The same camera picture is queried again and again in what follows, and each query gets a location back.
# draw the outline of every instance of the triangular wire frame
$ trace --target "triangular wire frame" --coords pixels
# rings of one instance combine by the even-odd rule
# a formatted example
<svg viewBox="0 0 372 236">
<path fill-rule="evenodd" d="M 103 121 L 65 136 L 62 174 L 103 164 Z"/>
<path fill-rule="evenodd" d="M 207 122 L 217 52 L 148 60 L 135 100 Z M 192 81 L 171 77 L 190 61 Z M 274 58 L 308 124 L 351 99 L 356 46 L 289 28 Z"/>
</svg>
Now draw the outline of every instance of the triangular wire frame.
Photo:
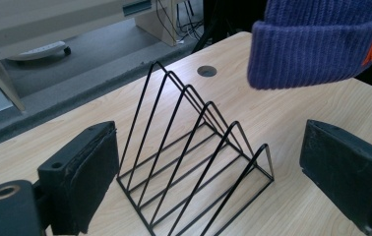
<svg viewBox="0 0 372 236">
<path fill-rule="evenodd" d="M 155 98 L 150 98 L 148 87 L 155 66 L 159 66 L 164 71 L 164 76 L 158 91 L 155 92 Z M 168 99 L 174 101 L 174 107 L 171 113 L 166 113 L 164 110 L 165 117 L 170 119 L 161 126 L 161 119 L 155 117 L 158 114 L 159 102 L 164 100 L 164 96 L 167 95 L 164 92 L 164 88 L 168 87 L 168 83 L 174 85 L 180 93 L 177 100 L 174 99 L 175 97 L 173 97 L 172 93 L 168 94 Z M 152 107 L 150 116 L 148 118 L 141 117 L 142 108 L 146 106 L 144 105 L 145 102 L 150 102 L 150 100 L 154 101 L 153 105 L 148 106 L 148 108 Z M 188 114 L 192 116 L 191 113 L 195 113 L 198 118 L 195 119 L 193 128 L 189 132 L 171 141 L 169 137 L 173 130 L 173 123 L 177 117 L 184 116 L 184 114 L 179 115 L 179 110 L 181 110 L 182 105 L 185 105 L 185 102 L 195 110 Z M 138 125 L 139 128 L 136 126 L 140 119 L 145 120 L 143 124 L 145 127 Z M 160 142 L 155 141 L 156 135 L 149 134 L 150 129 L 155 124 L 159 124 L 159 127 L 165 127 L 165 130 L 157 131 L 162 134 Z M 209 132 L 203 136 L 197 135 L 202 130 Z M 131 147 L 131 143 L 134 141 L 140 141 L 140 143 L 138 146 Z M 209 154 L 204 154 L 204 151 L 201 151 L 202 147 L 205 146 L 207 148 L 209 143 L 212 144 L 210 146 L 212 151 Z M 146 158 L 142 157 L 145 147 L 155 146 L 155 144 L 158 145 L 157 151 Z M 165 154 L 170 153 L 170 149 L 179 150 L 181 153 L 167 157 Z M 231 158 L 224 157 L 225 153 L 229 153 L 226 149 L 233 153 Z M 266 171 L 258 163 L 258 157 L 262 152 L 266 154 L 266 165 L 269 167 L 268 170 L 270 172 Z M 192 166 L 190 164 L 182 164 L 190 159 L 193 160 Z M 238 161 L 243 160 L 246 164 L 241 165 L 243 167 L 237 171 Z M 255 172 L 254 170 L 261 174 L 260 178 L 263 178 L 264 182 L 257 186 L 255 193 L 252 193 L 251 197 L 241 203 L 240 207 L 232 215 L 229 215 L 227 219 L 222 219 L 221 223 L 212 229 L 214 222 L 222 215 L 221 210 L 227 205 L 228 200 L 233 197 L 235 190 L 240 187 L 240 184 L 247 176 Z M 230 176 L 232 175 L 228 171 L 234 172 L 233 179 L 235 180 L 230 182 L 218 194 L 208 192 L 211 189 L 211 184 L 218 181 L 219 176 L 228 173 L 227 178 L 231 179 Z M 117 175 L 117 182 L 152 235 L 181 235 L 192 227 L 198 228 L 201 235 L 218 235 L 246 207 L 251 205 L 273 181 L 274 172 L 268 145 L 264 144 L 254 152 L 238 121 L 228 125 L 213 102 L 204 102 L 191 85 L 183 85 L 173 72 L 167 71 L 160 63 L 155 62 L 152 64 L 122 154 L 120 172 Z M 182 194 L 171 193 L 175 192 L 173 189 L 180 188 L 179 186 L 182 185 L 182 182 L 183 184 L 193 184 L 184 184 L 188 188 L 181 187 Z M 151 188 L 150 185 L 155 185 L 155 183 L 159 183 L 162 188 L 157 190 Z M 202 196 L 197 197 L 201 192 L 205 192 L 207 196 L 204 201 Z M 198 207 L 199 210 L 189 210 L 191 207 L 188 206 L 193 203 L 198 205 L 203 202 L 207 204 Z"/>
</svg>

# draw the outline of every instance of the black cable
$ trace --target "black cable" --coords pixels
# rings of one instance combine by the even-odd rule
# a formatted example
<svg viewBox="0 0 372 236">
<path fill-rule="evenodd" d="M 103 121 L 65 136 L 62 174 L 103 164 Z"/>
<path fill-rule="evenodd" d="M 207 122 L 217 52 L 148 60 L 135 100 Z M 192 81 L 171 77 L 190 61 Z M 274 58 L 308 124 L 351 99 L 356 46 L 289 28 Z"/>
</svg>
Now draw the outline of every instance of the black cable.
<svg viewBox="0 0 372 236">
<path fill-rule="evenodd" d="M 174 26 L 173 24 L 173 21 L 168 17 L 168 14 L 167 12 L 165 11 L 164 7 L 162 6 L 161 4 L 161 1 L 160 0 L 155 0 L 155 13 L 158 17 L 158 20 L 160 21 L 161 25 L 164 27 L 164 29 L 168 32 L 168 34 L 170 35 L 170 37 L 173 39 L 173 41 L 177 41 L 175 38 L 174 38 L 174 35 L 171 34 L 170 30 L 168 30 L 168 28 L 164 25 L 163 21 L 161 20 L 160 16 L 159 16 L 159 13 L 158 13 L 158 4 L 159 6 L 161 7 L 162 11 L 164 12 L 164 14 L 167 16 L 169 22 L 170 22 L 170 25 L 171 27 L 174 29 L 174 31 L 176 32 L 177 36 L 180 37 L 180 41 L 183 40 L 185 37 L 187 37 L 188 35 L 190 35 L 190 33 L 193 33 L 196 37 L 196 39 L 199 40 L 200 36 L 196 33 L 196 29 L 199 28 L 200 26 L 203 25 L 203 21 L 199 21 L 199 22 L 192 22 L 192 19 L 190 17 L 190 14 L 189 14 L 189 10 L 187 9 L 187 6 L 186 6 L 186 3 L 185 3 L 185 7 L 186 7 L 186 12 L 187 12 L 187 16 L 188 16 L 188 19 L 189 19 L 189 24 L 186 24 L 186 25 L 181 25 L 180 24 L 180 18 L 179 18 L 179 6 L 177 5 L 177 24 L 176 26 L 179 27 L 180 31 L 181 32 L 184 32 L 185 34 L 184 35 L 180 35 L 177 30 L 176 30 L 176 27 Z"/>
</svg>

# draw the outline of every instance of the desk surface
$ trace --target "desk surface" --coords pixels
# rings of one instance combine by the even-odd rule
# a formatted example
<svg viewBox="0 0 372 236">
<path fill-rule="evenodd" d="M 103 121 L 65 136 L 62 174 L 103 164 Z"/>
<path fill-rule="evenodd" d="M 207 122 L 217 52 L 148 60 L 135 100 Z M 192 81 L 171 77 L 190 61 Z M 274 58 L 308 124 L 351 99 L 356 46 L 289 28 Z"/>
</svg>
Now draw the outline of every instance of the desk surface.
<svg viewBox="0 0 372 236">
<path fill-rule="evenodd" d="M 310 88 L 251 89 L 246 81 L 250 42 L 251 34 L 239 33 L 168 66 L 205 101 L 214 101 L 228 123 L 240 121 L 252 147 L 271 147 L 276 181 L 224 235 L 362 235 L 301 172 L 298 160 L 307 119 L 334 124 L 372 144 L 372 87 L 352 79 Z M 217 75 L 199 76 L 202 65 L 216 67 Z M 121 154 L 143 84 L 144 79 L 135 81 L 0 144 L 0 183 L 34 182 L 44 160 L 88 126 L 106 120 L 116 123 Z M 113 182 L 89 235 L 147 234 Z"/>
</svg>

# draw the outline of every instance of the black metal wire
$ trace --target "black metal wire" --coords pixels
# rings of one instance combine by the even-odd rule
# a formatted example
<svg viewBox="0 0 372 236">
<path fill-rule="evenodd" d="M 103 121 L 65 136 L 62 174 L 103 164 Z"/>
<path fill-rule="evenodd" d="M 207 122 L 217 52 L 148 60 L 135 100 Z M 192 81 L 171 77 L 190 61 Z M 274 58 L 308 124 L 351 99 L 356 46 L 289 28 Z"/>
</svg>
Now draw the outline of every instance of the black metal wire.
<svg viewBox="0 0 372 236">
<path fill-rule="evenodd" d="M 152 77 L 152 72 L 155 69 L 155 66 L 159 66 L 163 71 L 164 71 L 164 77 L 161 81 L 160 87 L 158 89 L 156 98 L 155 98 L 155 103 L 152 108 L 152 112 L 150 114 L 147 127 L 144 131 L 144 134 L 141 138 L 141 143 L 140 147 L 138 149 L 136 158 L 134 160 L 134 164 L 131 169 L 126 171 L 124 174 L 118 173 L 117 181 L 121 188 L 123 189 L 124 193 L 126 194 L 127 198 L 130 200 L 130 203 L 134 206 L 134 209 L 142 219 L 142 221 L 145 223 L 147 226 L 148 230 L 152 235 L 155 235 L 154 233 L 154 227 L 163 221 L 165 221 L 169 216 L 171 216 L 176 210 L 180 209 L 182 206 L 182 209 L 180 213 L 177 215 L 175 222 L 171 225 L 169 235 L 171 235 L 177 224 L 179 223 L 180 219 L 182 218 L 184 212 L 186 211 L 186 208 L 188 205 L 192 202 L 194 199 L 194 196 L 196 196 L 201 190 L 203 190 L 205 187 L 210 185 L 212 181 L 216 179 L 222 173 L 225 171 L 234 161 L 236 161 L 239 157 L 243 157 L 244 159 L 248 160 L 248 164 L 245 167 L 245 169 L 242 171 L 240 174 L 239 178 L 235 181 L 235 183 L 226 188 L 226 191 L 224 191 L 220 196 L 215 198 L 213 202 L 211 202 L 206 208 L 204 208 L 192 221 L 188 222 L 186 226 L 184 226 L 182 229 L 180 229 L 179 232 L 177 232 L 177 235 L 183 234 L 188 228 L 190 228 L 194 223 L 196 223 L 203 215 L 208 213 L 210 209 L 212 209 L 215 205 L 217 205 L 220 201 L 221 204 L 217 208 L 215 214 L 211 217 L 210 222 L 206 225 L 204 231 L 202 232 L 202 235 L 206 234 L 209 230 L 209 228 L 212 226 L 214 221 L 216 220 L 217 216 L 231 197 L 231 195 L 234 193 L 235 189 L 239 186 L 239 184 L 243 181 L 243 179 L 253 170 L 258 170 L 260 171 L 264 176 L 267 177 L 268 182 L 263 186 L 261 189 L 258 190 L 258 192 L 247 202 L 245 203 L 241 209 L 233 216 L 231 217 L 226 224 L 224 224 L 221 229 L 217 232 L 219 234 L 222 232 L 243 210 L 245 210 L 246 207 L 248 207 L 273 181 L 274 181 L 274 172 L 273 172 L 273 165 L 270 157 L 270 150 L 267 145 L 262 145 L 257 152 L 254 154 L 254 151 L 251 149 L 251 146 L 248 142 L 248 139 L 246 138 L 244 131 L 239 124 L 239 122 L 234 121 L 232 122 L 229 126 L 221 116 L 219 110 L 217 109 L 216 105 L 209 101 L 209 102 L 204 102 L 202 98 L 199 96 L 199 94 L 196 92 L 196 90 L 190 86 L 190 85 L 183 85 L 181 80 L 177 77 L 176 74 L 174 74 L 171 71 L 167 71 L 159 62 L 155 62 L 152 64 L 152 66 L 149 69 L 148 76 L 146 78 L 145 86 L 143 88 L 142 94 L 140 96 L 140 101 L 137 106 L 134 119 L 133 119 L 133 124 L 131 126 L 129 135 L 128 135 L 128 140 L 124 148 L 124 152 L 122 155 L 121 159 L 121 168 L 124 163 L 124 160 L 127 156 L 127 152 L 129 149 L 129 144 L 131 139 L 133 139 L 133 134 L 135 131 L 135 125 L 136 122 L 139 118 L 139 113 L 142 108 L 143 101 L 145 99 L 145 93 L 147 90 L 147 87 L 149 85 L 149 81 Z M 147 134 L 149 132 L 149 128 L 152 125 L 153 118 L 155 116 L 155 111 L 158 106 L 158 102 L 161 100 L 161 94 L 163 91 L 163 88 L 165 87 L 166 83 L 170 81 L 176 85 L 176 87 L 180 90 L 180 95 L 177 98 L 177 102 L 175 103 L 174 109 L 171 113 L 170 120 L 168 124 L 166 125 L 165 131 L 163 132 L 163 137 L 161 142 L 159 143 L 158 146 L 158 151 L 155 154 L 152 154 L 150 157 L 146 158 L 145 160 L 140 161 L 139 157 L 141 155 L 141 151 L 143 149 L 143 146 L 146 141 Z M 168 134 L 170 133 L 171 126 L 173 125 L 173 122 L 175 120 L 175 117 L 177 115 L 177 111 L 180 108 L 181 104 L 183 103 L 183 100 L 186 98 L 186 100 L 192 105 L 192 107 L 197 111 L 199 114 L 198 119 L 195 121 L 195 124 L 192 128 L 191 131 L 187 132 L 185 135 L 182 135 L 180 138 L 176 139 L 175 141 L 166 144 Z M 194 140 L 195 134 L 198 132 L 198 130 L 208 127 L 212 133 L 208 136 L 205 136 L 202 140 L 197 142 L 195 145 L 191 146 L 192 141 Z M 238 142 L 236 139 L 235 135 L 233 134 L 233 129 L 238 129 L 238 134 L 240 135 L 240 141 L 243 141 L 245 144 L 245 147 L 249 149 L 249 152 L 251 153 L 251 158 L 247 156 L 244 152 L 243 146 Z M 189 167 L 181 176 L 176 178 L 177 172 L 181 166 L 181 163 L 183 159 L 193 150 L 197 149 L 199 146 L 205 144 L 207 141 L 212 139 L 213 137 L 218 136 L 220 137 L 220 142 L 217 145 L 216 150 L 210 154 L 209 156 L 203 158 L 200 161 L 197 161 L 197 163 L 193 167 Z M 160 167 L 159 170 L 156 170 L 156 165 L 158 163 L 160 155 L 166 151 L 167 149 L 174 147 L 175 144 L 180 142 L 181 140 L 186 139 L 186 144 L 183 147 L 183 150 L 179 156 L 174 158 L 173 160 L 169 161 L 168 164 L 165 164 L 164 166 Z M 208 180 L 205 182 L 203 181 L 209 170 L 211 169 L 211 166 L 215 159 L 217 158 L 219 152 L 226 148 L 226 147 L 231 147 L 232 150 L 235 150 L 237 153 L 237 156 L 233 158 L 230 162 L 228 162 L 221 170 L 218 170 L 217 173 L 213 174 Z M 270 172 L 269 174 L 266 170 L 264 170 L 261 166 L 257 164 L 257 158 L 259 157 L 260 153 L 262 151 L 265 151 L 267 154 L 267 159 L 269 162 L 270 166 Z M 152 161 L 152 168 L 150 169 L 150 172 L 148 172 L 148 177 L 146 179 L 141 180 L 139 184 L 136 186 L 131 187 L 132 179 L 133 176 L 135 175 L 136 169 L 139 167 L 143 166 L 145 163 L 148 163 Z M 173 207 L 170 207 L 167 212 L 165 212 L 160 218 L 157 218 L 157 215 L 160 211 L 160 208 L 162 206 L 162 203 L 165 200 L 165 197 L 168 193 L 168 191 L 175 186 L 176 184 L 180 183 L 183 181 L 187 176 L 191 175 L 195 170 L 197 170 L 199 167 L 203 166 L 206 163 L 205 169 L 203 173 L 200 175 L 198 182 L 195 184 L 191 194 L 184 198 L 183 200 L 180 200 L 180 202 L 177 202 L 174 204 Z M 172 166 L 175 164 L 174 170 L 171 172 L 171 175 L 169 177 L 168 183 L 165 185 L 165 188 L 159 191 L 157 194 L 154 194 L 153 196 L 147 196 L 147 201 L 143 203 L 145 200 L 146 194 L 147 194 L 147 188 L 149 187 L 149 184 L 151 183 L 152 179 L 154 179 L 158 174 L 162 173 L 164 170 L 166 170 L 168 167 Z M 123 178 L 129 178 L 127 185 L 125 186 L 123 184 L 122 179 Z M 142 189 L 141 195 L 139 200 L 136 202 L 133 200 L 131 197 L 131 193 L 133 191 L 138 190 L 141 186 L 144 186 Z M 142 214 L 142 208 L 149 206 L 151 203 L 155 202 L 159 198 L 159 201 L 156 203 L 156 208 L 154 209 L 153 216 L 150 221 L 148 221 Z"/>
</svg>

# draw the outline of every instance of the purple knit beanie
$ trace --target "purple knit beanie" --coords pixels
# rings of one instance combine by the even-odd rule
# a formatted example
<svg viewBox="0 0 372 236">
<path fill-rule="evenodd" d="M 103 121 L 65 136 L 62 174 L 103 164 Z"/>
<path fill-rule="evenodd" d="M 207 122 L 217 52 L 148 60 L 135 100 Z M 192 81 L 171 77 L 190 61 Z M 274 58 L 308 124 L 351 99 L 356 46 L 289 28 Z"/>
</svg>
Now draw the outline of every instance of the purple knit beanie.
<svg viewBox="0 0 372 236">
<path fill-rule="evenodd" d="M 269 0 L 253 25 L 248 81 L 284 89 L 357 76 L 372 64 L 372 0 Z"/>
</svg>

